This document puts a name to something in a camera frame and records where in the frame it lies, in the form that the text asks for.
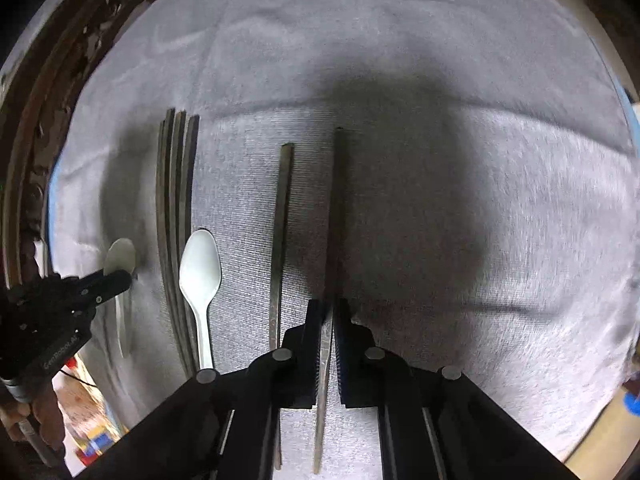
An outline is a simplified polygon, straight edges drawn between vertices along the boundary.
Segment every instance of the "wire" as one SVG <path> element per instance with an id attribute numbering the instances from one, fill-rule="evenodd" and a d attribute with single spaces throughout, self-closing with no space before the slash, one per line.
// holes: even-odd
<path id="1" fill-rule="evenodd" d="M 82 379 L 76 377 L 73 374 L 70 374 L 69 372 L 65 372 L 64 370 L 60 370 L 61 373 L 65 374 L 67 377 L 71 377 L 72 379 L 75 379 L 76 381 L 78 381 L 79 383 L 82 384 L 86 384 L 87 386 L 91 386 L 92 388 L 97 388 L 98 386 L 96 386 L 95 384 L 91 384 L 91 383 L 87 383 L 86 381 L 83 381 Z"/>

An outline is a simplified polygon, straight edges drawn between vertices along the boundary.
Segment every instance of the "gray fabric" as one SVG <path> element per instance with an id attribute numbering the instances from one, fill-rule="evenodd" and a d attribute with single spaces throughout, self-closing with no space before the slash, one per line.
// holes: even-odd
<path id="1" fill-rule="evenodd" d="M 128 424 L 182 379 L 155 247 L 157 125 L 200 114 L 193 227 L 216 237 L 216 368 L 268 350 L 278 148 L 295 142 L 284 328 L 321 293 L 332 130 L 350 130 L 344 294 L 381 346 L 458 364 L 548 449 L 573 449 L 637 335 L 638 167 L 590 38 L 553 0 L 158 0 L 87 83 L 58 168 L 54 264 L 143 255 L 134 350 L 86 356 Z M 331 371 L 322 478 L 380 478 L 375 410 Z M 282 414 L 310 478 L 315 414 Z"/>

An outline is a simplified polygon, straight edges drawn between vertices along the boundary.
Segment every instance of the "screw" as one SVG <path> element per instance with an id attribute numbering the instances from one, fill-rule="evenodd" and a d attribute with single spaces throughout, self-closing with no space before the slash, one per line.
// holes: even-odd
<path id="1" fill-rule="evenodd" d="M 440 373 L 447 381 L 455 381 L 462 377 L 462 370 L 457 366 L 445 366 Z"/>
<path id="2" fill-rule="evenodd" d="M 200 370 L 196 374 L 196 381 L 200 384 L 209 384 L 215 381 L 217 376 L 218 374 L 215 370 L 212 370 L 211 368 L 204 368 L 204 370 Z"/>
<path id="3" fill-rule="evenodd" d="M 288 361 L 291 359 L 293 352 L 288 348 L 278 348 L 271 354 L 276 361 Z"/>
<path id="4" fill-rule="evenodd" d="M 371 348 L 367 348 L 364 356 L 371 361 L 380 361 L 380 359 L 385 358 L 385 351 L 377 346 L 372 346 Z"/>

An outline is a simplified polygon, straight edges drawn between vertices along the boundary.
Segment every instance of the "white spoon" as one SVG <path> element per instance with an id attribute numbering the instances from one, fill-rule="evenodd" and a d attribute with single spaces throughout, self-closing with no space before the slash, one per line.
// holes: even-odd
<path id="1" fill-rule="evenodd" d="M 220 288 L 222 269 L 213 235 L 206 229 L 194 232 L 184 247 L 180 261 L 180 290 L 193 310 L 198 332 L 200 370 L 213 368 L 207 310 Z"/>
<path id="2" fill-rule="evenodd" d="M 104 260 L 105 275 L 116 270 L 126 270 L 133 274 L 136 269 L 136 248 L 128 238 L 118 238 L 111 244 L 107 257 Z M 116 330 L 118 333 L 118 346 L 120 354 L 127 357 L 130 352 L 129 320 L 131 316 L 131 294 L 130 290 L 125 290 L 116 296 Z"/>

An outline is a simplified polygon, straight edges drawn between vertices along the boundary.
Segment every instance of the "hand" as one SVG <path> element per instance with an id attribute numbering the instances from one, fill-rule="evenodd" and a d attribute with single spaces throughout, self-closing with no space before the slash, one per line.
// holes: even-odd
<path id="1" fill-rule="evenodd" d="M 33 407 L 33 415 L 40 423 L 40 436 L 53 449 L 60 449 L 65 439 L 65 425 L 53 386 L 49 383 L 31 405 Z M 31 409 L 28 404 L 16 402 L 15 400 L 0 406 L 2 425 L 12 440 L 24 440 L 24 435 L 20 427 L 18 427 L 18 423 L 30 413 Z"/>

